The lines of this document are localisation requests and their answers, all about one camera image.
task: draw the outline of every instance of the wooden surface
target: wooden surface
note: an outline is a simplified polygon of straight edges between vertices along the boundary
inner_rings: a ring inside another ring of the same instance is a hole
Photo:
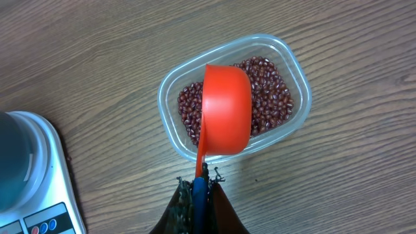
[[[157,89],[215,45],[268,33],[312,88],[304,126],[220,163],[251,233],[416,232],[416,1],[3,1],[0,109],[62,132],[89,233],[148,233],[194,164]]]

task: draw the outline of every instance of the scale control panel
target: scale control panel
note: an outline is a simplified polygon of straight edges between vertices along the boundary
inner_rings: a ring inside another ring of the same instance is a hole
[[[75,234],[65,203],[61,202],[0,227],[0,234]]]

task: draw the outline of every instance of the white scale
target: white scale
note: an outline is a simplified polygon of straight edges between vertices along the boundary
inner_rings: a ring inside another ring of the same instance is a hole
[[[33,153],[23,195],[15,206],[0,212],[0,234],[85,234],[57,131],[37,114],[8,114],[24,126]]]

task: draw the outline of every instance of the pile of beans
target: pile of beans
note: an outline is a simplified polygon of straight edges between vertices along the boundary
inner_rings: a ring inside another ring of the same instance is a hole
[[[294,101],[273,62],[254,56],[233,66],[243,69],[252,85],[252,137],[289,119]],[[177,99],[182,122],[196,146],[201,131],[202,86],[203,83],[198,82],[184,87]]]

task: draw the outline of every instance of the clear plastic container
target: clear plastic container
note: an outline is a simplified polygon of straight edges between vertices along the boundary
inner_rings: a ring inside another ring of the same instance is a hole
[[[177,112],[179,92],[196,81],[203,81],[206,64],[231,65],[252,56],[270,59],[279,70],[294,99],[293,114],[281,126],[250,139],[247,147],[236,155],[215,155],[205,158],[217,163],[249,155],[270,146],[297,130],[311,108],[311,88],[289,46],[279,38],[267,34],[253,34],[214,47],[172,69],[163,79],[157,93],[157,105],[169,140],[178,154],[196,161],[197,147],[187,135]]]

